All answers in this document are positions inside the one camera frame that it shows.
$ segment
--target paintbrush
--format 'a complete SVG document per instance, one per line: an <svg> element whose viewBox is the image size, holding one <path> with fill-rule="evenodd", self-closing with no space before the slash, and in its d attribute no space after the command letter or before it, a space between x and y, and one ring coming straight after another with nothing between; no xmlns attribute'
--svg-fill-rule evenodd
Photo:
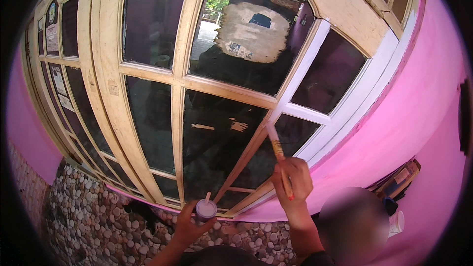
<svg viewBox="0 0 473 266"><path fill-rule="evenodd" d="M284 156L284 152L282 151L281 142L279 141L278 132L276 132L276 128L274 125L268 123L266 125L266 130L268 131L268 137L271 140L272 149L274 151L274 155L281 167L281 177L282 177L282 186L284 187L284 192L286 192L286 196L289 200L294 199L294 193L292 192L291 183L289 181L289 177L284 170L283 162L286 160Z"/></svg>

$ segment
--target hand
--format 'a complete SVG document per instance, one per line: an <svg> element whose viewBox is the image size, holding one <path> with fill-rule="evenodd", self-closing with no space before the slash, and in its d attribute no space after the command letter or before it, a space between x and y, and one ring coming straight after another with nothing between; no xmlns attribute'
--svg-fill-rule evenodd
<svg viewBox="0 0 473 266"><path fill-rule="evenodd" d="M293 200L289 200L284 192L281 178L282 168L290 177L292 191L294 193ZM279 198L279 202L286 213L301 205L305 206L305 199L309 196L310 192L312 192L312 189L314 188L307 163L304 160L296 157L287 157L283 163L276 164L274 167L274 174L271 176L271 181L276 190L276 195Z"/></svg>
<svg viewBox="0 0 473 266"><path fill-rule="evenodd" d="M202 226L191 223L192 210L197 202L198 200L193 200L187 203L177 216L176 231L173 239L185 247L191 245L202 234L212 228L213 224L217 221L217 218L213 218Z"/></svg>

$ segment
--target cat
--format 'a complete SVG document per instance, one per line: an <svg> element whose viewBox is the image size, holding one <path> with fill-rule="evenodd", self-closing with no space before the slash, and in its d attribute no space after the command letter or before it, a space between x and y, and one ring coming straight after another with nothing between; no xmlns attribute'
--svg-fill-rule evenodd
<svg viewBox="0 0 473 266"><path fill-rule="evenodd" d="M124 204L123 209L127 213L139 214L146 221L146 228L150 230L151 235L154 235L156 230L156 223L160 222L168 228L168 233L173 234L174 228L169 225L167 222L163 221L159 216L157 216L147 204L144 204L137 200L132 200L129 204Z"/></svg>

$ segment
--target black sleeve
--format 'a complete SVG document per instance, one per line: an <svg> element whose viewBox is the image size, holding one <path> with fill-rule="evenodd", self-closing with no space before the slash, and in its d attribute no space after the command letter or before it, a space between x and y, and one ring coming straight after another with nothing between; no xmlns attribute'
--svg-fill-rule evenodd
<svg viewBox="0 0 473 266"><path fill-rule="evenodd" d="M334 266L332 258L325 252L316 252L305 259L300 266Z"/></svg>

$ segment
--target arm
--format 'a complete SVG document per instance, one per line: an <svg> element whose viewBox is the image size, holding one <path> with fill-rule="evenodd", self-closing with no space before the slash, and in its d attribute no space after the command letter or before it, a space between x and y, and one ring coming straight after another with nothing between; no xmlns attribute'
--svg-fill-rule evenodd
<svg viewBox="0 0 473 266"><path fill-rule="evenodd" d="M281 168L290 176L294 200L287 199L281 179ZM289 157L283 166L277 164L271 178L276 195L289 220L292 248L297 256L297 264L302 263L311 254L323 251L319 233L310 217L305 199L313 189L307 163L299 158Z"/></svg>
<svg viewBox="0 0 473 266"><path fill-rule="evenodd" d="M157 254L147 265L148 266L172 266L181 259L182 253L202 234L208 231L217 221L216 218L206 222L202 226L191 223L192 210L198 200L191 201L182 208L177 216L176 231L169 244Z"/></svg>

